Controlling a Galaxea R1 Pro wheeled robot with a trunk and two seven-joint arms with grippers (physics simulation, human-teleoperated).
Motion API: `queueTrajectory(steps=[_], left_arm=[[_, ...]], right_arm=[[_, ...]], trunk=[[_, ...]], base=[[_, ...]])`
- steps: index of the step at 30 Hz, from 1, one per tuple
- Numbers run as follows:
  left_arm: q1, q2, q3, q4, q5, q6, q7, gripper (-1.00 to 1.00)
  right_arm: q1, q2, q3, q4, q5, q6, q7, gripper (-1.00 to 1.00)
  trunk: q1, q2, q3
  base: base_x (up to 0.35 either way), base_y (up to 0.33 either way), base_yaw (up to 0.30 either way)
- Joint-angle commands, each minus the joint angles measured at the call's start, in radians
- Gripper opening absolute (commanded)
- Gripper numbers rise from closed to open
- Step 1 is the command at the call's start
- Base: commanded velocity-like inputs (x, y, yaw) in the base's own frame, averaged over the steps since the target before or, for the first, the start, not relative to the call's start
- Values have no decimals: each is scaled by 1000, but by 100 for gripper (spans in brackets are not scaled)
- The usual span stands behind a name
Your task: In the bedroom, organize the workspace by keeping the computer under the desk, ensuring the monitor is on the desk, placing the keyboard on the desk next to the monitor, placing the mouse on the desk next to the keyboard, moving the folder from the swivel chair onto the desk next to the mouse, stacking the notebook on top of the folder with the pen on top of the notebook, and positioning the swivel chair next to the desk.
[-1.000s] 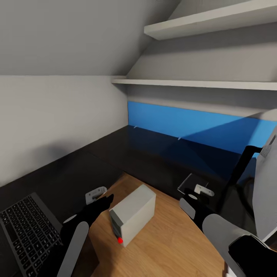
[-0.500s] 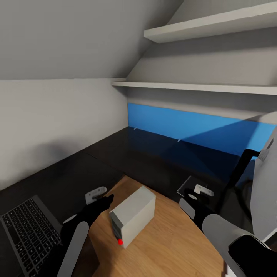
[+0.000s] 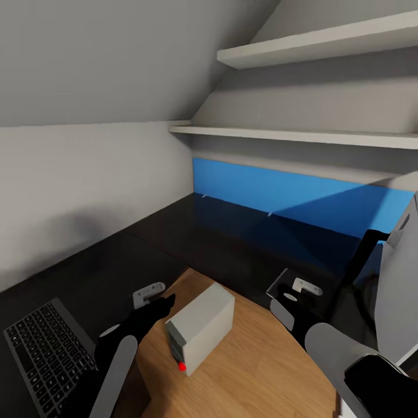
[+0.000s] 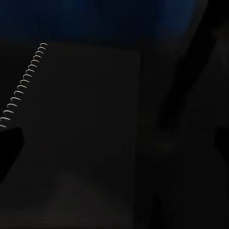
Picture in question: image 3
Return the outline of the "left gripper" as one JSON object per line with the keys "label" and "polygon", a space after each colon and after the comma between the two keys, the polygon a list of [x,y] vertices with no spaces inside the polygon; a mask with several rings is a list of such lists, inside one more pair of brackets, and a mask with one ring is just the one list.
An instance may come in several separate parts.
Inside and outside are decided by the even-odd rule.
{"label": "left gripper", "polygon": [[153,325],[160,319],[167,317],[170,313],[171,307],[174,306],[176,295],[172,294],[168,298],[160,297],[150,304],[146,304],[145,306],[132,310],[129,315],[132,317],[133,315],[142,315],[146,318],[149,328],[148,331],[153,327]]}

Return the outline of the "keyboard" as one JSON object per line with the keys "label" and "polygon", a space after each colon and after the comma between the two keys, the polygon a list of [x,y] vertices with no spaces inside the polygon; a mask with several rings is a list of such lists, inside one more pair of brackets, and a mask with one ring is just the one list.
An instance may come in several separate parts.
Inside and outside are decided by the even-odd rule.
{"label": "keyboard", "polygon": [[56,297],[3,331],[40,418],[59,418],[96,345]]}

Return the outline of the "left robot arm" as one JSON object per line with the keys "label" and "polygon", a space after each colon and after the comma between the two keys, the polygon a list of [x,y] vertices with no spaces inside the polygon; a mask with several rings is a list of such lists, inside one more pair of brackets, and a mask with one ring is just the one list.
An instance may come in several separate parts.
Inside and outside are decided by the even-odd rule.
{"label": "left robot arm", "polygon": [[176,295],[147,298],[164,291],[161,282],[133,293],[130,317],[103,332],[95,348],[99,371],[87,369],[67,398],[59,418],[112,418],[118,397],[134,363],[138,346],[160,319],[167,317]]}

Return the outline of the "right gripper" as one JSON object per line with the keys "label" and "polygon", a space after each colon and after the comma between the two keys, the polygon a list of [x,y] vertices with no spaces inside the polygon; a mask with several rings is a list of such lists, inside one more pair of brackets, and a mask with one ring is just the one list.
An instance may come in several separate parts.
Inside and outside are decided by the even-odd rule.
{"label": "right gripper", "polygon": [[277,290],[279,291],[278,292],[279,296],[285,292],[291,292],[291,293],[296,294],[300,299],[300,304],[306,307],[306,309],[315,308],[316,306],[316,300],[313,297],[305,294],[304,291],[301,291],[301,292],[295,291],[292,289],[291,286],[285,283],[281,283],[279,288],[277,288]]}

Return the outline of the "monitor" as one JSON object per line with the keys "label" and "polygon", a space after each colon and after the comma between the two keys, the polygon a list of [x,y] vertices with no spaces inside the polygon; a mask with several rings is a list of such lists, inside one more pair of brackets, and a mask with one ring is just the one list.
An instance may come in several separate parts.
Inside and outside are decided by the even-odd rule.
{"label": "monitor", "polygon": [[[379,240],[385,241],[379,277],[363,287],[354,285]],[[341,285],[360,294],[361,306],[377,334],[379,353],[407,372],[418,364],[418,190],[390,233],[369,229]],[[379,281],[374,320],[365,304],[364,290]]]}

